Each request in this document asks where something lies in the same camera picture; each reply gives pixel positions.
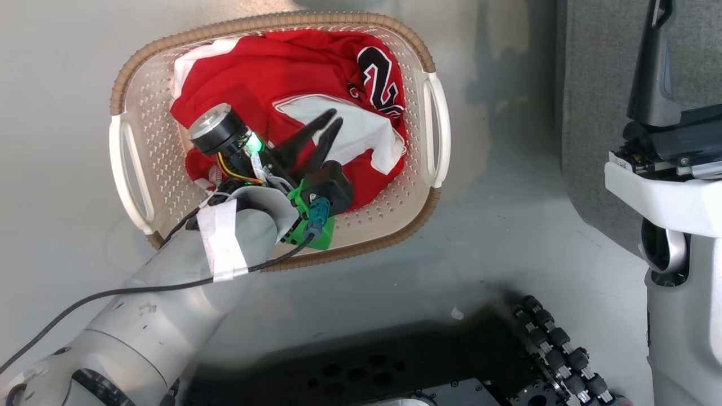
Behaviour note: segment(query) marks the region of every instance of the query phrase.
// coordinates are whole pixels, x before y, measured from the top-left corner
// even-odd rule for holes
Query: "beige plastic basket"
[[[136,52],[118,74],[110,99],[113,176],[128,215],[155,248],[206,198],[186,174],[186,150],[181,141],[186,132],[170,114],[174,61],[218,38],[307,29],[367,33],[388,47],[404,76],[409,143],[403,173],[369,205],[336,217],[328,251],[306,249],[270,270],[321,264],[383,249],[412,236],[429,219],[449,165],[451,128],[434,62],[418,35],[379,14],[273,14],[156,40]],[[291,248],[279,244],[274,256]]]

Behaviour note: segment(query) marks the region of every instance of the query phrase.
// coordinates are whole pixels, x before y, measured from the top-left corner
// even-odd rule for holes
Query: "floor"
[[[518,292],[555,315],[611,387],[651,405],[645,265],[587,226],[562,185],[547,1],[6,1],[0,37],[13,40],[0,43],[8,56],[0,67],[0,359],[62,308],[119,286],[153,255],[123,211],[108,162],[108,99],[123,63],[165,35],[291,9],[380,12],[419,33],[451,110],[449,176],[434,216],[398,246],[256,275],[256,289],[201,365],[223,373],[291,347],[452,324],[454,307],[470,315]],[[69,341],[102,306],[71,315],[0,385]]]

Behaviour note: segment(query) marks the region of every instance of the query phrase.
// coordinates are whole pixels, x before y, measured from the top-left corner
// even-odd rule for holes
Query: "green light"
[[[248,148],[248,152],[251,154],[257,154],[264,148],[264,143],[256,135],[255,132],[251,133],[248,141],[245,142],[245,147]]]

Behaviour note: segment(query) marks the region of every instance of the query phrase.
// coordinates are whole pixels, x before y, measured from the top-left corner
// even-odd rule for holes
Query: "white handle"
[[[137,228],[140,228],[147,235],[153,234],[150,222],[153,221],[155,212],[150,199],[150,191],[143,174],[143,167],[140,165],[138,149],[133,140],[133,132],[127,123],[123,123],[120,116],[112,116],[110,118],[110,167],[113,169],[113,178],[116,181],[118,195],[120,195],[123,207],[125,207],[128,216],[131,218]],[[131,161],[135,171],[135,180],[138,182],[140,193],[143,198],[146,213],[136,202],[131,189],[131,180],[128,175],[128,165],[126,156],[123,153],[123,138],[128,143],[128,149],[131,153]]]
[[[438,128],[433,127],[433,117],[430,99],[436,109]],[[446,179],[451,160],[451,120],[449,119],[449,108],[446,104],[446,95],[436,73],[429,73],[424,82],[424,103],[426,112],[427,151],[429,173],[435,188],[440,188],[441,183]],[[434,133],[437,133],[439,150],[434,151]]]

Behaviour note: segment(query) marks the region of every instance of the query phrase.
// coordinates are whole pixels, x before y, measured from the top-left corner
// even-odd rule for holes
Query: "cable connector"
[[[303,231],[303,236],[313,236],[312,241],[316,241],[323,235],[323,227],[329,221],[329,211],[331,203],[322,196],[311,195],[311,204],[308,206],[308,224]]]

